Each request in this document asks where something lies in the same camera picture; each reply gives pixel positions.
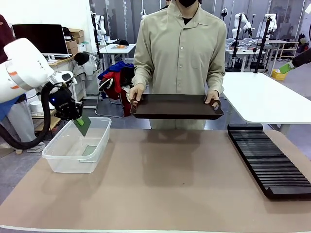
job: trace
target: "monitor screen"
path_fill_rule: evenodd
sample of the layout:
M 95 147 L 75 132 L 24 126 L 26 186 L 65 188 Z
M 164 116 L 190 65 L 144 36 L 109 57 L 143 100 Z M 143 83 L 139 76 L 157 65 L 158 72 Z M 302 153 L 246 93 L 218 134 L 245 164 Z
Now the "monitor screen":
M 13 30 L 16 39 L 29 39 L 41 53 L 68 53 L 62 25 L 16 24 Z

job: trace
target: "man's left hand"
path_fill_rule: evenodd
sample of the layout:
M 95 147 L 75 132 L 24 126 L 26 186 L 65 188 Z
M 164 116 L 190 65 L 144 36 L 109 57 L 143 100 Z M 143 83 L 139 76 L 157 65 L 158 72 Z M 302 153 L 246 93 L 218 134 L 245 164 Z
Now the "man's left hand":
M 219 100 L 218 91 L 215 91 L 215 90 L 208 91 L 207 99 L 205 101 L 205 104 L 209 104 L 212 99 L 213 100 Z M 218 103 L 213 103 L 213 107 L 217 108 L 218 107 Z

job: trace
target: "beige shirt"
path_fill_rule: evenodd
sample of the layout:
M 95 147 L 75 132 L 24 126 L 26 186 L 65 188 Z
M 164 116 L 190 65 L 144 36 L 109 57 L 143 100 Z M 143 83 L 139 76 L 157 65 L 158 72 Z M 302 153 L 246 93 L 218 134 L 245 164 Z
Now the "beige shirt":
M 149 84 L 153 94 L 205 94 L 223 91 L 226 25 L 199 6 L 185 26 L 172 1 L 142 20 L 134 56 L 133 84 Z M 203 121 L 157 121 L 152 128 L 204 128 Z

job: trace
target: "man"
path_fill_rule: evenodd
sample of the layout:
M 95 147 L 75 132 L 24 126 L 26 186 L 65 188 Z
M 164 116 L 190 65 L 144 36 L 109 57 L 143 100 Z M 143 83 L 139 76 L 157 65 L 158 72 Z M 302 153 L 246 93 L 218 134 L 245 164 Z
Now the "man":
M 171 1 L 172 1 L 172 0 L 166 0 L 166 6 L 163 7 L 163 8 L 161 8 L 161 10 L 168 8 L 169 5 L 170 5 L 170 3 L 171 3 Z
M 225 40 L 224 22 L 202 10 L 198 0 L 172 0 L 167 10 L 141 22 L 130 99 L 140 101 L 148 84 L 153 94 L 202 95 L 207 82 L 206 104 L 219 100 Z M 205 121 L 151 120 L 150 125 L 152 129 L 204 129 Z
M 13 40 L 14 38 L 9 25 L 4 17 L 0 15 L 0 64 L 8 59 L 3 50 L 4 46 Z M 0 124 L 12 136 L 20 138 L 22 142 L 30 142 L 35 139 L 34 124 L 26 103 L 25 94 L 13 100 L 0 103 Z M 40 142 L 37 146 L 27 150 L 27 152 L 41 152 L 44 148 L 45 144 Z M 16 153 L 21 154 L 22 150 L 16 150 Z

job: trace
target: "ribbed black tray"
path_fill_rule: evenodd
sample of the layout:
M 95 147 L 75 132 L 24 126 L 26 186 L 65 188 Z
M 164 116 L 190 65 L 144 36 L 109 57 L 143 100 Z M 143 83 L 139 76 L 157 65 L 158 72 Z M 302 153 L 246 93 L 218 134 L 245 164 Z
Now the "ribbed black tray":
M 131 102 L 131 114 L 144 119 L 216 120 L 224 115 L 219 100 L 205 104 L 206 95 L 143 94 L 137 106 Z M 217 110 L 212 106 L 217 102 Z
M 311 199 L 311 183 L 263 132 L 262 125 L 228 125 L 228 133 L 267 198 Z

